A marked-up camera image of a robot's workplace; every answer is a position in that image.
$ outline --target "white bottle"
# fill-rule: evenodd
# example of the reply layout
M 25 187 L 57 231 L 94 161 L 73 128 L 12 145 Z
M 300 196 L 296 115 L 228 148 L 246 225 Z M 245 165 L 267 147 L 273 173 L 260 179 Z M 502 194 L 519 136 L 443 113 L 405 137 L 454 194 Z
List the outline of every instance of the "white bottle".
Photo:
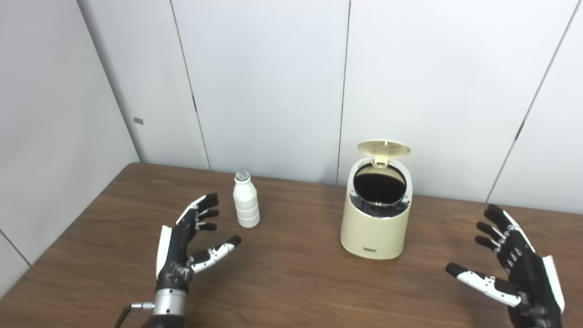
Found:
M 244 228 L 253 228 L 259 223 L 259 202 L 257 189 L 251 182 L 247 171 L 235 173 L 235 189 L 233 190 L 237 219 Z

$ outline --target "trash can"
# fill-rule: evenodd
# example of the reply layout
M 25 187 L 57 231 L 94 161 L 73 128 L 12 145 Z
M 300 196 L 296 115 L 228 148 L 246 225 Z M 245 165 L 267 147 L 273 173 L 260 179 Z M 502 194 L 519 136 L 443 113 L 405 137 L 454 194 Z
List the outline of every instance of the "trash can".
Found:
M 350 170 L 340 241 L 355 255 L 393 259 L 403 252 L 413 195 L 411 175 L 395 158 L 411 150 L 390 140 L 366 141 L 358 149 L 370 157 Z

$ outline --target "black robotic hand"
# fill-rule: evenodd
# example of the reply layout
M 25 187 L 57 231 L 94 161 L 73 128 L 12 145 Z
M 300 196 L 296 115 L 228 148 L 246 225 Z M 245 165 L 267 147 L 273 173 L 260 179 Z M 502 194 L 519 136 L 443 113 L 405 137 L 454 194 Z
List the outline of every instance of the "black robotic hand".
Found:
M 562 328 L 565 301 L 553 257 L 538 256 L 518 223 L 498 206 L 489 205 L 484 216 L 497 228 L 478 222 L 477 228 L 491 239 L 476 236 L 476 243 L 495 252 L 508 273 L 508 281 L 486 277 L 455 263 L 448 264 L 445 270 L 508 305 L 510 320 L 516 328 Z
M 216 217 L 217 194 L 209 194 L 190 203 L 176 221 L 176 226 L 162 226 L 156 258 L 156 300 L 133 303 L 125 308 L 116 328 L 121 326 L 131 309 L 150 309 L 152 315 L 143 328 L 183 328 L 188 283 L 193 276 L 213 266 L 239 245 L 237 235 L 226 242 L 187 256 L 188 243 L 201 230 L 215 231 L 216 224 L 203 222 Z

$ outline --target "brown tabletop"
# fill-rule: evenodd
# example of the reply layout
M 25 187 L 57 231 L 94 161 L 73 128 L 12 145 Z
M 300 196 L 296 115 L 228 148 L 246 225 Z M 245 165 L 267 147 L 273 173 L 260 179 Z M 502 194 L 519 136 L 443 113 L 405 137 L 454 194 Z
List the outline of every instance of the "brown tabletop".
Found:
M 239 234 L 243 242 L 196 275 L 187 327 L 511 327 L 506 308 L 445 273 L 454 261 L 505 277 L 476 245 L 485 205 L 415 196 L 403 254 L 366 260 L 340 245 L 345 188 L 253 177 L 261 222 L 237 223 L 233 175 L 131 164 L 0 301 L 2 327 L 113 327 L 131 302 L 152 301 L 163 224 L 217 192 L 216 232 L 192 253 Z M 566 299 L 565 327 L 583 322 L 583 217 L 506 207 L 540 254 L 552 254 Z M 123 327 L 140 327 L 135 310 Z

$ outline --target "open lid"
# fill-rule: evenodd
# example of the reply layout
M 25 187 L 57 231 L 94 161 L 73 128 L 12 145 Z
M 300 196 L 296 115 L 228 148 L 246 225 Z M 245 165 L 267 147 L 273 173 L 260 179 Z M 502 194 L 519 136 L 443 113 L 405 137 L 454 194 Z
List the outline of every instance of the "open lid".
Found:
M 399 158 L 408 155 L 411 149 L 406 145 L 391 140 L 369 140 L 359 144 L 359 151 L 373 156 L 375 164 L 387 165 L 389 158 Z

